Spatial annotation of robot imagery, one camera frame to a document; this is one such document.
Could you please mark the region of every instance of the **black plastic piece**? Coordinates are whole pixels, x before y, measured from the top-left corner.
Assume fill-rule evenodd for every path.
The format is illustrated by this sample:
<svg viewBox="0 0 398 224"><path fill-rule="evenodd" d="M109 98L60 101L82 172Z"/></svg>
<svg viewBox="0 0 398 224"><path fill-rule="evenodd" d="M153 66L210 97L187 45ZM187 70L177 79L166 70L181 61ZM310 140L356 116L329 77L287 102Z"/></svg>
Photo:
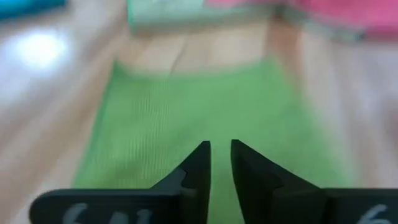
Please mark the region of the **black plastic piece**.
<svg viewBox="0 0 398 224"><path fill-rule="evenodd" d="M210 196L210 142L202 142L151 189L54 190L31 205L32 224L206 223Z"/></svg>
<svg viewBox="0 0 398 224"><path fill-rule="evenodd" d="M238 140L231 162L246 224L398 223L397 189L321 189Z"/></svg>

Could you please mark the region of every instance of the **teal object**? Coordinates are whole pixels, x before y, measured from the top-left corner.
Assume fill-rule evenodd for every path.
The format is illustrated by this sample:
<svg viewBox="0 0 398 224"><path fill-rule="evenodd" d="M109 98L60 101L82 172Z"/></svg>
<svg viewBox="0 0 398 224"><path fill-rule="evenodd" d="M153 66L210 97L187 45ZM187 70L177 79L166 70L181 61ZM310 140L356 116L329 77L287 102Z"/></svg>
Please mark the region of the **teal object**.
<svg viewBox="0 0 398 224"><path fill-rule="evenodd" d="M305 12L294 7L285 7L282 10L283 17L292 24L302 26L304 29L322 33L330 39L343 40L345 42L357 42L364 39L364 30L348 29L341 26L331 26L317 22Z"/></svg>
<svg viewBox="0 0 398 224"><path fill-rule="evenodd" d="M67 0L0 0L0 21L64 6Z"/></svg>
<svg viewBox="0 0 398 224"><path fill-rule="evenodd" d="M356 185L314 114L272 61L188 74L114 65L74 187L146 189L211 142L209 224L242 224L231 140L319 187Z"/></svg>
<svg viewBox="0 0 398 224"><path fill-rule="evenodd" d="M127 0L128 21L133 32L169 30L184 26L202 26L262 19L274 15L274 6L238 6L212 8L205 0Z"/></svg>

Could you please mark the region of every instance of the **green textured fabric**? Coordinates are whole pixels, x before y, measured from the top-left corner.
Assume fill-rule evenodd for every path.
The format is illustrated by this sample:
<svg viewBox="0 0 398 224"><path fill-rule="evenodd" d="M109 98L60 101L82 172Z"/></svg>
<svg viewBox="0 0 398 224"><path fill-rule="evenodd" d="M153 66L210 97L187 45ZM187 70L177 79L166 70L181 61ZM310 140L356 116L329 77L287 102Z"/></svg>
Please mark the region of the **green textured fabric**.
<svg viewBox="0 0 398 224"><path fill-rule="evenodd" d="M320 187L353 184L348 166L333 155L272 62L177 75L148 75L115 63L75 187L151 187L210 140L209 223L243 223L231 139Z"/></svg>

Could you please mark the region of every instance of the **pink fabric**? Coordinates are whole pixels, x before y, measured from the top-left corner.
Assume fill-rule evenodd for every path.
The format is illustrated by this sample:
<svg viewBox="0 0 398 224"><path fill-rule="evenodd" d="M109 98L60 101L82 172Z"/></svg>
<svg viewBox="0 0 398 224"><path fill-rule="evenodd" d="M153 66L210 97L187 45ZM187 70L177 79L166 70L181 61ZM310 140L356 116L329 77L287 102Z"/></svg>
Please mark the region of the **pink fabric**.
<svg viewBox="0 0 398 224"><path fill-rule="evenodd" d="M240 4L247 3L276 3L276 2L284 2L284 0L206 0L207 3L214 7L233 7Z"/></svg>
<svg viewBox="0 0 398 224"><path fill-rule="evenodd" d="M361 29L370 36L398 36L398 0L207 0L212 6L286 2L317 22Z"/></svg>
<svg viewBox="0 0 398 224"><path fill-rule="evenodd" d="M375 32L398 27L398 0L297 0L295 5L310 15L348 27Z"/></svg>

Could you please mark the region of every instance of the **green mat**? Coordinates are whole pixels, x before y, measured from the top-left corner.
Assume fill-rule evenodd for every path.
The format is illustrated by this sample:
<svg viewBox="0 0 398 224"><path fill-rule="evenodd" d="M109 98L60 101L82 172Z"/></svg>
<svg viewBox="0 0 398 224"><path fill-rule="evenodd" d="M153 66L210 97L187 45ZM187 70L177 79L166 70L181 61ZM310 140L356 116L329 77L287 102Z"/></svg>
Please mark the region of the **green mat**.
<svg viewBox="0 0 398 224"><path fill-rule="evenodd" d="M210 140L209 223L243 223L231 139L320 187L354 184L274 63L177 75L148 77L115 63L75 187L151 187Z"/></svg>

